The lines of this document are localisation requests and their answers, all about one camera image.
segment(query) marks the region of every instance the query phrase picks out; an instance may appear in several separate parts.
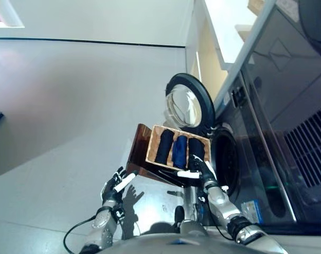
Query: wooden tray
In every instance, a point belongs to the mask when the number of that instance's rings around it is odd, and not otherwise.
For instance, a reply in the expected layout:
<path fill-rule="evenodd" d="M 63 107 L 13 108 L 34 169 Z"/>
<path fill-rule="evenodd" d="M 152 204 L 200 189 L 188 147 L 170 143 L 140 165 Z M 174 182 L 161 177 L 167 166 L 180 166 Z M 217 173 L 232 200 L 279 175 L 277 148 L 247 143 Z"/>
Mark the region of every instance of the wooden tray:
<path fill-rule="evenodd" d="M 170 168 L 170 169 L 174 169 L 174 170 L 182 170 L 180 168 L 176 168 L 173 166 L 173 162 L 172 162 L 172 148 L 173 148 L 173 144 L 171 146 L 171 150 L 169 152 L 169 155 L 167 157 L 167 162 L 166 165 L 165 164 L 161 164 L 161 163 L 157 163 L 155 162 L 156 159 L 156 155 L 157 155 L 157 150 L 158 150 L 158 146 L 159 146 L 159 142 L 161 141 L 161 134 L 163 133 L 164 130 L 171 130 L 173 131 L 175 134 L 173 136 L 173 140 L 175 141 L 177 139 L 177 137 L 179 135 L 184 135 L 188 138 L 196 138 L 199 139 L 203 144 L 204 144 L 204 161 L 209 161 L 211 162 L 211 149 L 210 149 L 210 140 L 203 138 L 201 136 L 189 133 L 189 132 L 185 132 L 185 131 L 179 131 L 176 129 L 171 129 L 168 127 L 164 127 L 161 125 L 154 125 L 153 129 L 152 129 L 152 133 L 151 133 L 151 137 L 150 137 L 150 141 L 149 141 L 149 146 L 148 146 L 148 150 L 146 153 L 146 158 L 145 161 L 148 163 L 152 163 L 158 166 L 162 166 L 165 168 Z M 188 159 L 189 159 L 189 146 L 186 150 L 186 167 L 188 166 Z"/>

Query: floor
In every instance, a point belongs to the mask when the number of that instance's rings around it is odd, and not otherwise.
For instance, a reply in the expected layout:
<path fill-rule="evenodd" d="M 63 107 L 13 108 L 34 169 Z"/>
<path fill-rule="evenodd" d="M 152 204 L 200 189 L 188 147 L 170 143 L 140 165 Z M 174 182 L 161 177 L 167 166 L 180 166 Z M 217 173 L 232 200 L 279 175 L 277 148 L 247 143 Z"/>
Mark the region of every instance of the floor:
<path fill-rule="evenodd" d="M 164 122 L 165 86 L 178 72 L 184 49 L 0 41 L 0 253 L 66 253 L 65 232 L 99 208 L 137 124 Z M 182 190 L 140 176 L 132 185 L 126 234 L 169 227 L 183 200 L 167 192 Z M 89 228 L 70 235 L 74 252 Z"/>

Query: washing machine door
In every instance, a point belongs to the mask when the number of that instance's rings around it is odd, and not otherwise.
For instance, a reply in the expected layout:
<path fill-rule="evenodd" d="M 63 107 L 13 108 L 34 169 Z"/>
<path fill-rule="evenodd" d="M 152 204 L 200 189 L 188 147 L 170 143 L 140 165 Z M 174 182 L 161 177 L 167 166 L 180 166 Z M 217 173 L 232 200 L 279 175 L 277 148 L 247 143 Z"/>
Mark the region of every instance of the washing machine door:
<path fill-rule="evenodd" d="M 186 73 L 176 74 L 166 86 L 167 122 L 175 128 L 208 136 L 214 128 L 215 109 L 203 84 Z"/>

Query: rolled towel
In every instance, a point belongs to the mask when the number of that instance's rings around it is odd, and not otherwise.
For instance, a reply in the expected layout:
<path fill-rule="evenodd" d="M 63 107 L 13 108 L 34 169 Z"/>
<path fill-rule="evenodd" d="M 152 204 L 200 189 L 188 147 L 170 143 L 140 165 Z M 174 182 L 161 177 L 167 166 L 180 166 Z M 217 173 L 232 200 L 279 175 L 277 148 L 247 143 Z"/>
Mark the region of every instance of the rolled towel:
<path fill-rule="evenodd" d="M 166 165 L 167 157 L 171 149 L 174 134 L 175 133 L 171 130 L 164 130 L 162 132 L 160 136 L 160 142 L 159 142 L 155 162 Z"/>
<path fill-rule="evenodd" d="M 178 136 L 177 140 L 173 143 L 172 148 L 172 161 L 173 166 L 184 169 L 186 165 L 186 143 L 188 138 L 184 135 Z"/>
<path fill-rule="evenodd" d="M 201 160 L 204 161 L 204 144 L 196 138 L 189 139 L 189 162 L 188 162 L 188 169 L 190 171 L 195 171 L 194 164 L 190 160 L 190 155 L 196 155 Z"/>

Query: sticker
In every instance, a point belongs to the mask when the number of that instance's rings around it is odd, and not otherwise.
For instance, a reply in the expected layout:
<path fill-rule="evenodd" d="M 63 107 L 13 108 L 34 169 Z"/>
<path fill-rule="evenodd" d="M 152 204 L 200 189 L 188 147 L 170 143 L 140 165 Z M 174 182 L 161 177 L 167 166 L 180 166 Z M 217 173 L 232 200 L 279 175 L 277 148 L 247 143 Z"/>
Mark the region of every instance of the sticker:
<path fill-rule="evenodd" d="M 249 202 L 241 203 L 242 213 L 243 215 L 251 222 L 251 223 L 263 223 L 262 214 L 260 211 L 260 206 L 258 204 L 258 200 L 252 200 Z"/>
<path fill-rule="evenodd" d="M 298 4 L 294 0 L 277 0 L 276 4 L 293 21 L 299 21 Z"/>
<path fill-rule="evenodd" d="M 229 93 L 226 93 L 224 98 L 223 98 L 223 104 L 226 106 L 230 101 L 230 95 Z"/>

